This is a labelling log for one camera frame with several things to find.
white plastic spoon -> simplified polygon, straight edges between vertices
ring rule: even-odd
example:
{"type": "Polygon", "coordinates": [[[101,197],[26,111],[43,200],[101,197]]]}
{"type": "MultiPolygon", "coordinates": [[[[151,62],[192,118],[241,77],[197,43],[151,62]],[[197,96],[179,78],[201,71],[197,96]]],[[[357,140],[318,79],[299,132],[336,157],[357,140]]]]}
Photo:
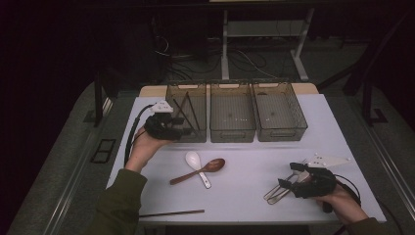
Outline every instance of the white plastic spoon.
{"type": "MultiPolygon", "coordinates": [[[[194,170],[199,170],[202,168],[201,158],[199,158],[199,155],[196,152],[187,152],[186,163],[194,170]]],[[[207,188],[210,188],[211,187],[210,182],[208,181],[208,178],[205,176],[205,174],[203,172],[200,172],[199,175],[201,176],[201,179],[205,183],[205,186],[207,188]]]]}

olive green sleeve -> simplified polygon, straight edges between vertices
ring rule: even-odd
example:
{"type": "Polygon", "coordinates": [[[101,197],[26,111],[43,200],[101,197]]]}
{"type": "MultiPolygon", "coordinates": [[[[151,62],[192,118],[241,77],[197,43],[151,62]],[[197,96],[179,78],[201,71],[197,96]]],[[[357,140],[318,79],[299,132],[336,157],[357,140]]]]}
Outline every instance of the olive green sleeve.
{"type": "Polygon", "coordinates": [[[98,200],[96,214],[84,234],[134,234],[146,182],[140,173],[121,169],[114,184],[98,200]]]}
{"type": "Polygon", "coordinates": [[[349,235],[388,235],[387,229],[376,220],[376,218],[366,218],[361,221],[346,226],[349,235]]]}

white table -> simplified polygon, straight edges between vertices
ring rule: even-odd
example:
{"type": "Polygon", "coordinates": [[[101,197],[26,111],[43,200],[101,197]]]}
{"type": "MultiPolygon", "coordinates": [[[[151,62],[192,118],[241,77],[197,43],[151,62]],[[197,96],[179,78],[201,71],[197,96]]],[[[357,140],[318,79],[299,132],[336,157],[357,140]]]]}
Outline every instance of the white table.
{"type": "MultiPolygon", "coordinates": [[[[277,184],[277,178],[291,174],[289,163],[320,156],[350,158],[350,164],[330,168],[335,174],[351,180],[359,189],[362,207],[370,216],[386,221],[364,176],[339,129],[323,95],[301,94],[299,102],[308,129],[299,142],[258,142],[238,144],[174,143],[160,149],[143,169],[148,183],[142,194],[140,214],[205,210],[203,213],[154,216],[140,218],[143,224],[312,224],[338,222],[333,213],[324,213],[310,199],[297,199],[289,194],[275,205],[268,205],[263,195],[277,184]],[[188,151],[199,153],[202,165],[216,158],[226,161],[215,173],[206,173],[211,188],[206,189],[196,175],[176,185],[169,180],[192,169],[185,162],[188,151]]],[[[124,146],[132,122],[148,104],[164,99],[139,97],[136,99],[108,186],[123,167],[124,146]]],[[[138,126],[151,115],[146,111],[138,126]]]]}

spoon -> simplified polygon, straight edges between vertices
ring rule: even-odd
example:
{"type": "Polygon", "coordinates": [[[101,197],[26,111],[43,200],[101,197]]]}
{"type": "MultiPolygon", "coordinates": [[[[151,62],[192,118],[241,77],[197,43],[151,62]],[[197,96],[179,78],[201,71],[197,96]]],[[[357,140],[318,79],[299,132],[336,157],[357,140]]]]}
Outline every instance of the spoon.
{"type": "Polygon", "coordinates": [[[185,174],[183,176],[180,176],[178,178],[174,178],[172,180],[170,180],[170,184],[177,184],[180,183],[190,177],[192,177],[193,175],[196,175],[200,172],[217,172],[218,170],[222,169],[223,166],[225,165],[225,160],[224,159],[215,159],[212,160],[210,162],[208,162],[203,168],[198,169],[196,171],[193,171],[191,173],[185,174]]]}
{"type": "MultiPolygon", "coordinates": [[[[198,170],[202,168],[201,158],[199,158],[199,155],[196,152],[187,152],[186,163],[194,170],[198,170]]],[[[205,186],[207,187],[207,189],[210,188],[211,184],[208,181],[208,178],[205,176],[205,174],[203,172],[200,172],[199,175],[201,176],[201,179],[205,183],[205,186]]]]}

plastic storage bin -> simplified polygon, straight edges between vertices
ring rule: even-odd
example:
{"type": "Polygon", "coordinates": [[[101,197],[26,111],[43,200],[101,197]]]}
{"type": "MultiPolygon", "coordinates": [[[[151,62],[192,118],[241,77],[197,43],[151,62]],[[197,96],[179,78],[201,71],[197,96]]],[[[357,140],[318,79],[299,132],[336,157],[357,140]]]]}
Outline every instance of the plastic storage bin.
{"type": "Polygon", "coordinates": [[[210,82],[210,141],[250,143],[255,136],[254,107],[247,80],[210,82]]]}
{"type": "Polygon", "coordinates": [[[301,140],[308,126],[291,83],[253,80],[253,90],[258,141],[301,140]]]}
{"type": "Polygon", "coordinates": [[[173,118],[182,118],[183,135],[178,143],[207,142],[207,84],[204,80],[170,81],[165,101],[173,108],[173,118]]]}

